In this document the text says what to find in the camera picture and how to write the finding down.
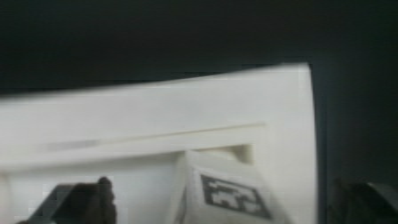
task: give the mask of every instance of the dark background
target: dark background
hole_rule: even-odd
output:
[[[0,96],[309,62],[330,180],[398,187],[398,1],[0,2]]]

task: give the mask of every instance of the white box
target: white box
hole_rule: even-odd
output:
[[[119,223],[160,223],[172,153],[241,145],[293,223],[314,223],[307,65],[5,99],[0,124],[0,223],[26,218],[56,183],[103,175]]]

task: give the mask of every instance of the black logo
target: black logo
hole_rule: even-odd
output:
[[[200,175],[204,201],[223,209],[271,218],[255,188]]]

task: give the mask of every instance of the dark object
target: dark object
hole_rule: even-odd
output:
[[[398,224],[398,193],[387,185],[335,181],[328,224]]]
[[[21,224],[115,224],[112,183],[58,185]]]

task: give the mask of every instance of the white surface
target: white surface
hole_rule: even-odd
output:
[[[3,170],[156,154],[193,146],[225,146],[211,145],[216,142],[241,144],[247,142],[229,132],[207,136],[199,144],[191,144],[191,139],[197,131],[264,124],[255,132],[263,143],[254,162],[293,222],[314,223],[314,122],[305,65],[8,99],[0,101],[0,124]],[[76,151],[62,152],[62,143],[71,141],[67,147]]]
[[[101,176],[113,183],[117,223],[163,223],[174,184],[174,162],[172,154],[14,173],[8,177],[10,223],[28,218],[58,183],[92,183]]]

